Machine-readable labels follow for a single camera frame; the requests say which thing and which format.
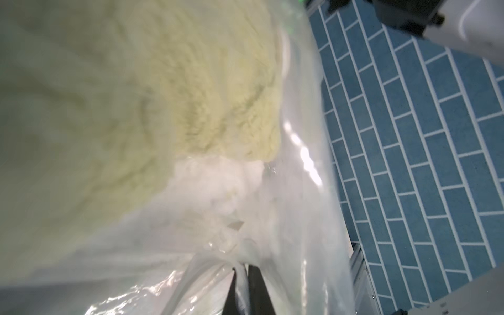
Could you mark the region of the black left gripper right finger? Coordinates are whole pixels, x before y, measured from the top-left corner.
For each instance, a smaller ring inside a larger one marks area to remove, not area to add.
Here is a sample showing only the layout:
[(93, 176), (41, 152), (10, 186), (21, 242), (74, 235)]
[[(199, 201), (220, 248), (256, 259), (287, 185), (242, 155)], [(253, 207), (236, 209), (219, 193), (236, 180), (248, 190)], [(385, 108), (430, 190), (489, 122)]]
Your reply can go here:
[(254, 315), (275, 315), (265, 280), (257, 266), (248, 266), (248, 283), (251, 313)]

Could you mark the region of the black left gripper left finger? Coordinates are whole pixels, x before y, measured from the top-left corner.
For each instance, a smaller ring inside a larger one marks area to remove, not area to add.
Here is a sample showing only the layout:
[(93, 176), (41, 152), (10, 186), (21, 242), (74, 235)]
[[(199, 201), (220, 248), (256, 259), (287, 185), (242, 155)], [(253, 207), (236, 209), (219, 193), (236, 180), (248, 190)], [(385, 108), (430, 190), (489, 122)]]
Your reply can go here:
[(228, 295), (223, 307), (222, 315), (238, 315), (238, 309), (236, 304), (236, 271), (234, 270), (232, 282), (230, 284), (230, 289), (228, 290)]

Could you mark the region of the clear plastic vacuum bag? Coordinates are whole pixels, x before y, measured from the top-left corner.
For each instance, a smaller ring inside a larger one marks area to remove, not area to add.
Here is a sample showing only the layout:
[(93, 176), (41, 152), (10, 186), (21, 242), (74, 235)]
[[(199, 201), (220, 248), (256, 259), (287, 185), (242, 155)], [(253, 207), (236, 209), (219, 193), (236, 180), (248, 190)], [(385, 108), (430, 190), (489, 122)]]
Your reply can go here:
[(324, 127), (322, 65), (304, 6), (271, 1), (282, 50), (280, 147), (271, 161), (189, 157), (148, 203), (22, 282), (2, 314), (221, 314), (248, 266), (276, 314), (350, 314), (345, 224)]

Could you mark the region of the pale yellow fleece blanket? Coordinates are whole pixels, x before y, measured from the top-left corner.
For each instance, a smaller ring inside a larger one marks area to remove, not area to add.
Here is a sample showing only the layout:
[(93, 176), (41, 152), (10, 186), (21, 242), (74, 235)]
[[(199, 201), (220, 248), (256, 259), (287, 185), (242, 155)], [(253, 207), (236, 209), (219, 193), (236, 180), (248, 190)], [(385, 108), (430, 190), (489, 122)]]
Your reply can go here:
[(1, 2), (1, 283), (161, 192), (179, 160), (271, 161), (271, 1)]

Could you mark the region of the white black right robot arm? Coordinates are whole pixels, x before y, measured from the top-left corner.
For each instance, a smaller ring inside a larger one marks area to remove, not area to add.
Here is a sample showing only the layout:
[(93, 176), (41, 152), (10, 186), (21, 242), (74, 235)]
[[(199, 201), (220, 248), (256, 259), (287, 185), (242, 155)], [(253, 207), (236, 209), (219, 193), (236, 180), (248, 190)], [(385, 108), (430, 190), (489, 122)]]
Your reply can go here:
[(367, 3), (385, 26), (503, 66), (503, 0)]

